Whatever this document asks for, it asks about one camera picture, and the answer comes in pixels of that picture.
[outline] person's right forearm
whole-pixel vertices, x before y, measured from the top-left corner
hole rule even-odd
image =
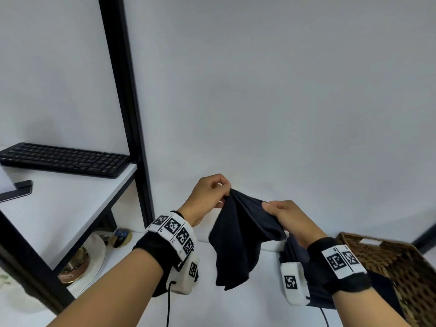
[[[340,290],[333,301],[344,327],[410,326],[373,288],[362,292]]]

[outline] person's left hand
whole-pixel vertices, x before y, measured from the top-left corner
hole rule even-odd
[[[213,208],[224,206],[224,196],[229,195],[231,187],[222,174],[205,176],[198,181],[191,195],[177,211],[192,227],[197,226]]]

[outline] wire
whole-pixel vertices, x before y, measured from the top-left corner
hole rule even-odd
[[[170,294],[171,294],[171,285],[176,284],[175,281],[171,281],[168,286],[168,314],[166,315],[166,327],[168,327],[168,324],[170,323]]]
[[[169,307],[170,307],[170,302],[168,302],[168,315],[170,314]],[[326,321],[327,327],[330,327],[330,326],[328,325],[327,317],[326,317],[326,315],[325,315],[323,309],[320,308],[320,310],[321,310],[321,312],[323,313],[324,320]]]

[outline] black keyboard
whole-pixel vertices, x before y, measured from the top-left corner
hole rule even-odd
[[[21,142],[0,151],[0,164],[116,178],[129,164],[129,156]]]

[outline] qr code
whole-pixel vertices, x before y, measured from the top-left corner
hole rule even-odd
[[[160,216],[160,217],[157,218],[155,221],[153,221],[153,224],[160,226],[160,225],[162,225],[162,224],[165,222],[165,220],[167,220],[167,219],[168,219],[168,216]]]
[[[342,269],[343,267],[346,266],[346,263],[342,259],[341,255],[338,253],[328,256],[327,261],[334,271],[337,271],[338,269]]]
[[[180,228],[180,224],[174,220],[173,218],[171,218],[164,226],[164,229],[166,229],[167,231],[169,231],[171,234],[175,234],[176,231]]]
[[[189,269],[189,275],[195,278],[195,273],[197,273],[197,264],[191,262],[191,268]]]
[[[297,281],[293,275],[285,275],[285,284],[287,289],[298,289]]]
[[[193,242],[191,239],[188,239],[188,241],[186,241],[185,245],[183,246],[183,250],[185,251],[186,254],[189,254],[192,248],[193,248]]]
[[[179,240],[180,244],[183,245],[183,243],[185,243],[185,241],[189,238],[189,233],[188,231],[185,229],[185,227],[183,227],[179,234],[176,235],[177,240]]]
[[[353,253],[351,251],[344,251],[342,252],[342,255],[345,257],[345,259],[347,260],[347,262],[350,265],[355,265],[355,264],[359,264],[359,261],[357,260],[357,258],[353,255]]]

